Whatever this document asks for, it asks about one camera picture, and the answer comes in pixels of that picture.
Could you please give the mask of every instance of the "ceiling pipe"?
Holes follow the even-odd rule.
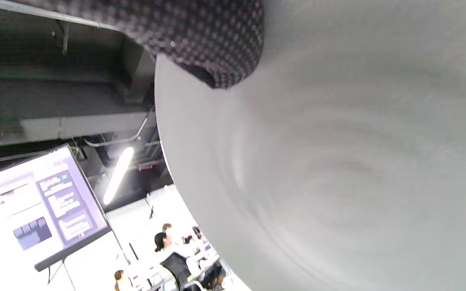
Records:
[[[79,17],[73,17],[70,15],[56,13],[53,11],[47,11],[45,9],[40,9],[40,8],[36,8],[36,7],[32,7],[32,6],[28,6],[25,4],[12,2],[12,1],[7,1],[7,0],[0,0],[0,9],[5,10],[5,11],[12,11],[12,12],[17,12],[17,13],[24,13],[24,14],[29,14],[29,15],[35,15],[35,16],[41,16],[41,17],[46,17],[46,18],[52,18],[52,19],[57,19],[57,20],[62,20],[62,21],[67,21],[67,22],[83,24],[83,25],[89,25],[89,26],[94,26],[97,28],[105,28],[107,30],[120,31],[117,27],[109,25],[109,24],[102,24],[100,22],[91,21],[91,20],[87,20],[87,19],[83,19]]]

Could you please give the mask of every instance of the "display screen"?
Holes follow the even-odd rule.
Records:
[[[68,146],[0,171],[0,211],[38,271],[111,231]]]

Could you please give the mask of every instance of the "gray fabric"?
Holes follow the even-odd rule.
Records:
[[[211,88],[230,88],[257,67],[261,0],[15,0],[119,28]]]

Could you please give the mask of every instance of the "desk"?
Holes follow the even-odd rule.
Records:
[[[211,269],[211,268],[215,265],[215,263],[218,262],[219,259],[220,259],[220,258],[219,258],[218,255],[215,255],[214,257],[211,257],[211,258],[207,259],[206,262],[207,262],[207,263],[209,262],[208,266],[206,266],[206,267],[204,267],[204,268],[201,268],[201,269],[200,269],[200,273],[190,275],[190,276],[188,277],[188,282],[190,282],[191,280],[196,280],[196,279],[198,279],[199,277],[201,277],[203,274],[206,273],[206,271],[208,271],[209,269]]]
[[[150,286],[150,287],[139,287],[136,289],[136,291],[155,291],[159,288],[161,288],[163,285],[165,284],[165,280],[161,280],[161,282],[153,285],[153,286]]]

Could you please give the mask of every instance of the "fluorescent light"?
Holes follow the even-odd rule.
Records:
[[[109,185],[107,186],[107,190],[105,191],[104,195],[104,204],[107,205],[111,203],[112,199],[114,198],[120,183],[122,182],[123,175],[127,171],[129,164],[131,163],[131,159],[134,155],[134,149],[132,147],[128,147],[124,149],[122,155],[118,159],[116,163],[116,167],[112,173],[111,181],[109,181]]]

